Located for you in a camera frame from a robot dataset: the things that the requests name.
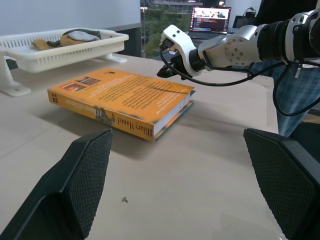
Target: laptop screen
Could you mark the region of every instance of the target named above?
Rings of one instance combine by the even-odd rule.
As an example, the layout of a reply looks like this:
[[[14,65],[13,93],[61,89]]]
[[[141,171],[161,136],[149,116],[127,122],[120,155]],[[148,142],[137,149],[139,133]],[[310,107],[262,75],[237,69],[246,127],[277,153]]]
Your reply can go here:
[[[227,34],[231,7],[194,6],[190,32]]]

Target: trees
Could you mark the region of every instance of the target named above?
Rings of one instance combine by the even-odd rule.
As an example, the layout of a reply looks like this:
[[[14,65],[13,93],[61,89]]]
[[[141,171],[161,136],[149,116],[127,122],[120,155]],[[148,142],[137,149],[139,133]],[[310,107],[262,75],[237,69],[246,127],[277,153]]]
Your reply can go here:
[[[142,29],[146,29],[144,37],[148,39],[145,45],[147,58],[159,55],[161,34],[169,25],[174,24],[183,31],[188,31],[190,27],[190,14],[171,12],[167,5],[151,5],[144,14]]]

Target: black mesh pad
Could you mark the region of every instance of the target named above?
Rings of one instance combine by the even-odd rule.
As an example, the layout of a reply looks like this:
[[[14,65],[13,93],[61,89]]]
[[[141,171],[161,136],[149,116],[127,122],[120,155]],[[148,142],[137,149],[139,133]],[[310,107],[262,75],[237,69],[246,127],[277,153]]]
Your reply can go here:
[[[104,189],[112,134],[91,142],[77,165],[64,194],[70,200],[81,237],[87,238]]]
[[[298,239],[313,215],[318,197],[315,184],[276,141],[248,130],[244,138],[269,208],[285,236]]]

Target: building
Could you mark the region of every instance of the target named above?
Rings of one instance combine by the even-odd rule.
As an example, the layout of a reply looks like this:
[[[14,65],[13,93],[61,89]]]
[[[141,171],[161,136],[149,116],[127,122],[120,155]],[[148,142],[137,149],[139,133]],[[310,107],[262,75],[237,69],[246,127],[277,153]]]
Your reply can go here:
[[[151,0],[155,5],[166,5],[172,14],[191,14],[193,6],[203,6],[204,0]]]

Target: laptop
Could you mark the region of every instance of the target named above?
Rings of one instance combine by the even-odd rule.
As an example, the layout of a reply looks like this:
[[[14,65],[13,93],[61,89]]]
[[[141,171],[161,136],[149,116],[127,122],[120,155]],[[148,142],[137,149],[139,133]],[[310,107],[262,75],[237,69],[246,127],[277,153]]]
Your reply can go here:
[[[212,39],[227,35],[231,7],[194,6],[192,8],[189,36],[192,39]]]

